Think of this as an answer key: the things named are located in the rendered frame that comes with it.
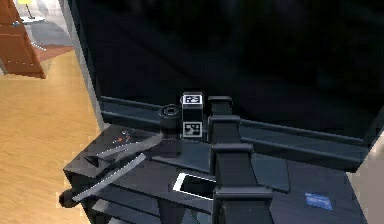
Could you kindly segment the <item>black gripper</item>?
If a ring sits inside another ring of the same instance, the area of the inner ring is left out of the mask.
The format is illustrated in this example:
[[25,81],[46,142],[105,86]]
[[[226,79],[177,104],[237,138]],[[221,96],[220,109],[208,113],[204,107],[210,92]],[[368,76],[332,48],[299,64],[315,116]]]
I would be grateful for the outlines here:
[[[175,104],[168,104],[159,109],[158,115],[160,119],[160,130],[163,134],[159,133],[141,142],[129,143],[115,148],[107,149],[96,155],[85,156],[85,159],[95,167],[99,167],[102,162],[114,164],[133,155],[136,155],[137,153],[144,152],[148,149],[157,146],[162,142],[163,135],[166,138],[178,138],[180,136],[181,128],[180,108]],[[104,179],[95,183],[90,188],[81,191],[76,195],[74,195],[72,189],[63,191],[59,195],[60,205],[64,208],[75,207],[84,199],[96,194],[97,192],[101,191],[114,181],[127,174],[145,159],[146,156],[143,153],[139,154],[137,157],[135,157],[132,161],[128,162],[123,167],[117,169],[112,174],[107,175]]]

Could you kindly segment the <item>blue card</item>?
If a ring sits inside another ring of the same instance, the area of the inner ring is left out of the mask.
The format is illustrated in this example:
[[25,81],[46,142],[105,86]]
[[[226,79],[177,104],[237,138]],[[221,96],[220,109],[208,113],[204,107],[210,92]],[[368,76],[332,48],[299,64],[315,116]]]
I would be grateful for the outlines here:
[[305,199],[306,203],[310,206],[322,208],[325,210],[333,209],[331,200],[326,196],[306,192]]

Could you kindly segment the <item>brown wooden shelf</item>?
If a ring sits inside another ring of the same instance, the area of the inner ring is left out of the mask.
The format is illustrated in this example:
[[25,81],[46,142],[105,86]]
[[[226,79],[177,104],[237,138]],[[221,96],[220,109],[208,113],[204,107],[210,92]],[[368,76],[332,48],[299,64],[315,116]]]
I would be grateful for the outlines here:
[[0,0],[0,62],[5,74],[46,78],[13,0]]

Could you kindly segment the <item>black television cabinet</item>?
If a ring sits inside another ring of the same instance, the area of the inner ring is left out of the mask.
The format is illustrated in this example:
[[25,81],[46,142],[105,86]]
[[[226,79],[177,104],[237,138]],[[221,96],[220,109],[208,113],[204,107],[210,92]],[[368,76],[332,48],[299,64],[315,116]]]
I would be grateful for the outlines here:
[[[130,162],[102,162],[95,167],[85,156],[151,136],[149,131],[123,126],[105,129],[64,168],[74,195]],[[165,139],[145,155],[127,174],[77,204],[83,206],[91,224],[212,224],[212,200],[173,190],[180,173],[216,182],[209,171],[209,144]],[[270,155],[257,151],[248,167],[273,198],[225,224],[368,224],[347,177],[349,169],[341,163],[284,159],[278,151]],[[306,192],[328,197],[333,209],[308,205]]]

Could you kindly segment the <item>white-rimmed black phone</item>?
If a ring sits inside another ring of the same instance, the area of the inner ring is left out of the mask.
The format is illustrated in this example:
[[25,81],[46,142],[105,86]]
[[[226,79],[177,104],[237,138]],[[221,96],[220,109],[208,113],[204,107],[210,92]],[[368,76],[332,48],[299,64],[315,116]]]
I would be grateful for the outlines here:
[[173,190],[205,200],[213,199],[216,182],[188,173],[180,173],[173,185]]

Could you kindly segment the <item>large black television set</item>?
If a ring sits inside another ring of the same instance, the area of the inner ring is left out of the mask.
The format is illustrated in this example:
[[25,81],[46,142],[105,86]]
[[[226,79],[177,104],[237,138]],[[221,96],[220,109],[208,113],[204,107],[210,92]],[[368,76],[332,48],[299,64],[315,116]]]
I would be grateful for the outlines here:
[[102,119],[228,96],[272,168],[355,172],[384,128],[384,0],[66,0]]

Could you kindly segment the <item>yellow floor lamp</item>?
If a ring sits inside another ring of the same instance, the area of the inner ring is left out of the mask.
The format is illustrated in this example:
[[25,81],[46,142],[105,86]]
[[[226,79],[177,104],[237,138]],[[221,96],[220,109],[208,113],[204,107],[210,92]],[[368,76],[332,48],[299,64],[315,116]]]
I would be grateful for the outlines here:
[[17,0],[17,3],[19,5],[23,5],[26,8],[27,13],[28,13],[27,16],[21,16],[21,20],[22,20],[22,22],[24,24],[39,23],[39,22],[43,22],[45,20],[44,17],[42,17],[42,16],[34,16],[31,13],[30,5],[32,3],[32,0]]

